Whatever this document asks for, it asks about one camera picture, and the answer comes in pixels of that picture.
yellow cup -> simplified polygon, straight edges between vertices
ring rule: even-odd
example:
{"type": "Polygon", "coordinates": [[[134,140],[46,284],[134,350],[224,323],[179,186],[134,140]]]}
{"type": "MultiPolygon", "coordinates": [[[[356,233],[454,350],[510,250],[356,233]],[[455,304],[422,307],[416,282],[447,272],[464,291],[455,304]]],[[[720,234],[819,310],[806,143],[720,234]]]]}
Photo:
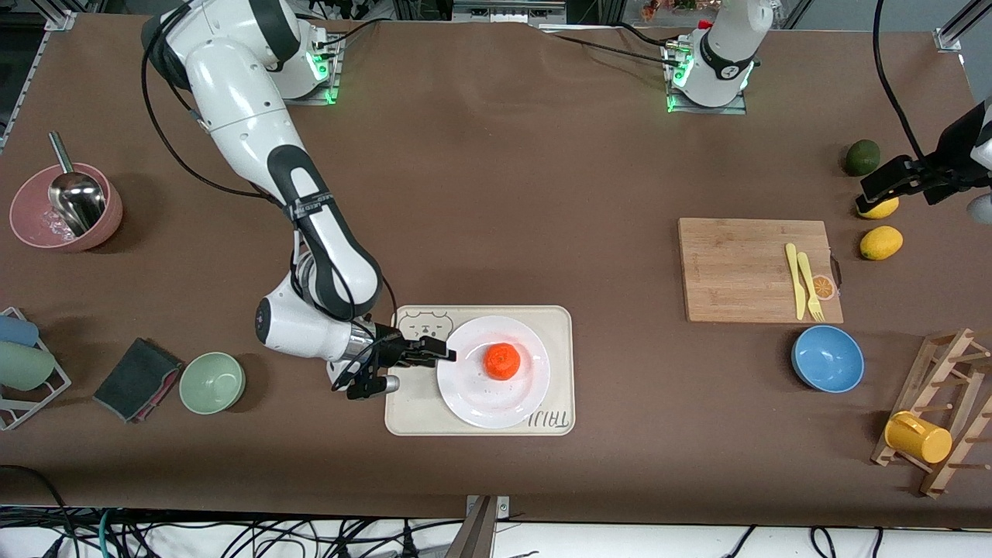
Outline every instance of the yellow cup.
{"type": "Polygon", "coordinates": [[[894,450],[927,463],[939,463],[950,453],[950,433],[939,426],[900,411],[885,425],[885,443],[894,450]]]}

green bowl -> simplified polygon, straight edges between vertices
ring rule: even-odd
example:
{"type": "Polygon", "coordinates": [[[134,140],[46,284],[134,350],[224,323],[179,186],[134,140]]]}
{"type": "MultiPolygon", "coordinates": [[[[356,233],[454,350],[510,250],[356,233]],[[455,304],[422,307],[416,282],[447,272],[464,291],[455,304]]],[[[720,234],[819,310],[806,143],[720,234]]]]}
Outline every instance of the green bowl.
{"type": "Polygon", "coordinates": [[[189,363],[180,380],[183,405],[198,415],[230,407],[245,390],[245,372],[230,354],[208,352],[189,363]]]}

gray towel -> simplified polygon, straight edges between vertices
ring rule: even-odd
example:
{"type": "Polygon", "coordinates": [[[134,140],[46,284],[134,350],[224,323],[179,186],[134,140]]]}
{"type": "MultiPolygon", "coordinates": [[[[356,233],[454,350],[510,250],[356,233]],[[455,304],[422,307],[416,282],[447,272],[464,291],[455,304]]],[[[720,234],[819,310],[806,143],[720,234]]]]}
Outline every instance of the gray towel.
{"type": "Polygon", "coordinates": [[[176,383],[182,366],[178,358],[136,339],[100,384],[93,399],[125,422],[140,422],[176,383]]]}

cutting board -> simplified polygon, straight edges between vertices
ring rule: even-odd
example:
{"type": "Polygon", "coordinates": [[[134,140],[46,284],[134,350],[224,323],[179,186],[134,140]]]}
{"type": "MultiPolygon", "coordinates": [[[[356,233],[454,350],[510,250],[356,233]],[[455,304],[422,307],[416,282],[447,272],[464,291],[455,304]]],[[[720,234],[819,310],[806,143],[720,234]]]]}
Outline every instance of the cutting board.
{"type": "MultiPolygon", "coordinates": [[[[690,322],[813,323],[796,319],[786,243],[809,256],[813,276],[836,278],[819,220],[679,219],[682,284],[690,322]]],[[[828,324],[843,324],[840,294],[820,301],[828,324]]]]}

brown table cover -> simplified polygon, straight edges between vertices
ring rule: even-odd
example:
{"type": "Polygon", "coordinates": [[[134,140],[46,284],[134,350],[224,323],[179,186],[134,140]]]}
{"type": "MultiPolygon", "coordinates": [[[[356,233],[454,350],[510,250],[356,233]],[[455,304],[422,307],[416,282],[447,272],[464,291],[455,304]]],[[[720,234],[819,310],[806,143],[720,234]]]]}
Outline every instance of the brown table cover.
{"type": "MultiPolygon", "coordinates": [[[[253,313],[287,271],[291,228],[169,157],[141,100],[143,22],[82,15],[54,34],[0,157],[0,207],[55,162],[51,129],[124,201],[117,234],[83,254],[29,248],[0,225],[0,302],[38,323],[73,380],[0,435],[0,462],[41,470],[69,504],[458,516],[466,494],[498,493],[525,519],[989,525],[988,474],[959,472],[932,500],[915,495],[919,471],[868,461],[921,336],[988,326],[992,311],[990,229],[964,212],[974,194],[935,208],[903,199],[885,221],[902,251],[857,258],[877,223],[852,215],[859,187],[837,155],[860,138],[886,159],[908,151],[868,34],[769,34],[748,114],[723,117],[669,114],[656,65],[524,25],[388,23],[354,40],[338,104],[291,113],[400,304],[558,304],[573,319],[570,434],[398,438],[382,399],[346,401],[321,362],[256,341],[253,313]],[[824,220],[844,329],[867,359],[861,385],[801,384],[789,365],[800,328],[688,323],[681,216],[824,220]],[[147,423],[122,424],[90,396],[136,337],[186,361],[236,355],[243,399],[202,417],[174,392],[147,423]]],[[[570,33],[657,53],[617,31],[570,33]]],[[[958,57],[925,33],[883,44],[931,147],[973,106],[958,57]]],[[[186,160],[246,186],[150,81],[186,160]]],[[[0,501],[48,496],[4,475],[0,501]]]]}

